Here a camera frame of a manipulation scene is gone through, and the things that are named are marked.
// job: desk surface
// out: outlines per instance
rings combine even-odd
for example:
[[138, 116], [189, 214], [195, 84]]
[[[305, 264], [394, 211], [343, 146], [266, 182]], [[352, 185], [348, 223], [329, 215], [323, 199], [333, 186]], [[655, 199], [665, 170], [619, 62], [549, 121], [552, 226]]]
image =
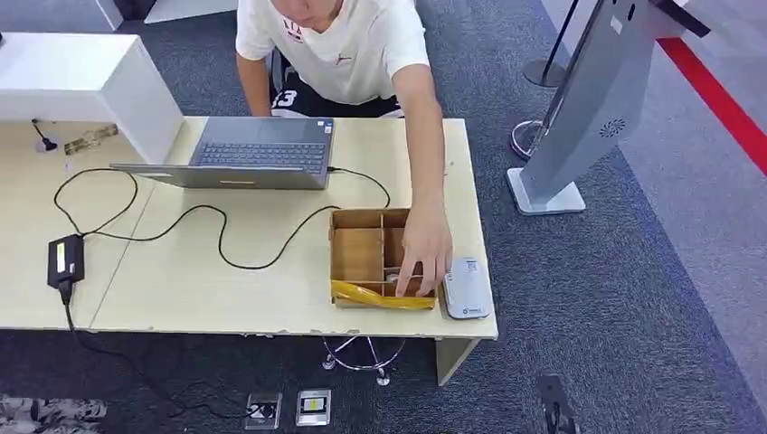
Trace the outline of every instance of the desk surface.
[[[74, 156], [64, 154], [64, 143], [103, 124], [43, 123], [40, 129], [59, 143], [47, 153], [35, 151], [40, 140], [32, 124], [0, 123], [0, 328], [66, 328], [59, 294], [46, 284], [48, 242], [74, 233], [67, 219], [53, 207], [53, 194], [78, 171], [108, 166], [113, 159], [140, 162], [123, 136], [104, 140], [100, 146]], [[133, 192], [122, 174], [91, 174], [79, 178], [62, 193], [61, 204], [83, 230], [93, 229], [127, 204]], [[153, 183], [141, 181], [133, 208], [109, 226], [131, 233], [136, 227]], [[77, 324], [89, 324], [106, 294], [125, 241], [88, 238], [85, 250], [88, 278], [74, 294], [72, 313]]]
[[[169, 163], [189, 161], [205, 122], [206, 118], [186, 119]], [[455, 257], [477, 257], [487, 270], [463, 121], [446, 120], [445, 136], [446, 207]], [[392, 207], [409, 206], [410, 170], [402, 120], [338, 119], [331, 164], [375, 177], [391, 193]], [[382, 207], [384, 202], [375, 184], [346, 174], [331, 175], [323, 192], [194, 191], [158, 184], [135, 235], [158, 234], [186, 209], [208, 203], [229, 214], [223, 237], [226, 255], [237, 263], [263, 264], [316, 209], [328, 204]], [[221, 260], [217, 252], [221, 224], [219, 214], [201, 210], [158, 241], [131, 242], [90, 327], [183, 333], [497, 337], [495, 314], [484, 320], [455, 321], [440, 308], [399, 312], [331, 305], [329, 212], [309, 222], [282, 259], [262, 271], [234, 269]]]

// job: red stripe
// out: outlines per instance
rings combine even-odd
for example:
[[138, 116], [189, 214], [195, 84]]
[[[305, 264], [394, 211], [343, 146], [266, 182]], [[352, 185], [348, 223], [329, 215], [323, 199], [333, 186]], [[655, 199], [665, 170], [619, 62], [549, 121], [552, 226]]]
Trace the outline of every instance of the red stripe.
[[658, 39], [669, 58], [746, 154], [767, 175], [767, 135], [680, 38]]

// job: gray kiosk stand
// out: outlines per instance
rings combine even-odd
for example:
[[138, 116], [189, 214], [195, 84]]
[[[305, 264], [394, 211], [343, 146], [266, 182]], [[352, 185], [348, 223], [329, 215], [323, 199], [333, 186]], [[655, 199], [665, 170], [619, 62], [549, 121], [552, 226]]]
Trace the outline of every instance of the gray kiosk stand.
[[532, 157], [507, 172], [522, 214], [586, 209], [574, 180], [636, 129], [656, 39], [700, 25], [674, 1], [597, 0]]

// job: white t-shirt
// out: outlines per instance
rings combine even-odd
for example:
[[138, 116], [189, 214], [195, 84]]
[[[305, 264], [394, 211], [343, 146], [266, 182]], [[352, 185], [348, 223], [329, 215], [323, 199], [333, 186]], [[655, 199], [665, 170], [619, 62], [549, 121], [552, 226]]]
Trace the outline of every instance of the white t-shirt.
[[394, 95], [401, 68], [429, 65], [423, 33], [412, 0], [344, 0], [323, 33], [293, 23], [270, 0], [240, 0], [236, 48], [256, 61], [276, 46], [320, 96], [362, 104]]

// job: speaker grille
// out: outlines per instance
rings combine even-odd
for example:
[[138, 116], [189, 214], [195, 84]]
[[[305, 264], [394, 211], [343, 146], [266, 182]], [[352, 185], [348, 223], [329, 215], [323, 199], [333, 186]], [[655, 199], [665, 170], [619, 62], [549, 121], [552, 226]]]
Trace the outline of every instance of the speaker grille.
[[600, 137], [603, 137], [603, 138], [616, 137], [624, 129], [626, 129], [627, 126], [628, 124], [626, 123], [625, 119], [622, 119], [622, 118], [613, 119], [610, 122], [601, 126]]

